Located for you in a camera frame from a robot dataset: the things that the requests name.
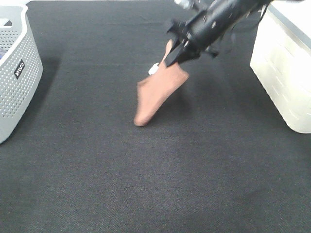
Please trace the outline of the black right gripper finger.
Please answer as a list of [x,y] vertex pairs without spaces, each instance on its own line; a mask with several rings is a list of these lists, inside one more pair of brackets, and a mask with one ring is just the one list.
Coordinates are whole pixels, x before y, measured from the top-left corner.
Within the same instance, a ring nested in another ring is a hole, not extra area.
[[168,53],[165,58],[165,65],[166,67],[170,67],[175,63],[181,64],[192,59],[194,59],[193,51],[190,48],[180,44]]
[[172,49],[177,48],[180,45],[181,35],[179,33],[172,33]]

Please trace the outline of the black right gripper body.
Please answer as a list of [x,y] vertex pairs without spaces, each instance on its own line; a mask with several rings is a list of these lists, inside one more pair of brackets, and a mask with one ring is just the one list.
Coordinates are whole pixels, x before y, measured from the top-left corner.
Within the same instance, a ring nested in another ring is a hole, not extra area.
[[194,59],[205,52],[211,57],[219,54],[213,43],[221,38],[233,24],[233,13],[230,11],[201,11],[186,22],[170,19],[166,22],[168,33],[179,33],[180,44],[190,48]]

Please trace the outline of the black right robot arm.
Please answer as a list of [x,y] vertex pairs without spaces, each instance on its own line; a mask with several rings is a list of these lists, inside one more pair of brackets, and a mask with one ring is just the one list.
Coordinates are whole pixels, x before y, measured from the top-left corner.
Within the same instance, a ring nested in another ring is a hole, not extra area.
[[165,65],[170,67],[197,59],[203,52],[216,57],[219,50],[212,44],[221,40],[243,17],[269,3],[269,0],[215,0],[207,6],[197,0],[180,1],[180,5],[197,13],[185,22],[174,19],[167,22],[167,32],[175,38]]

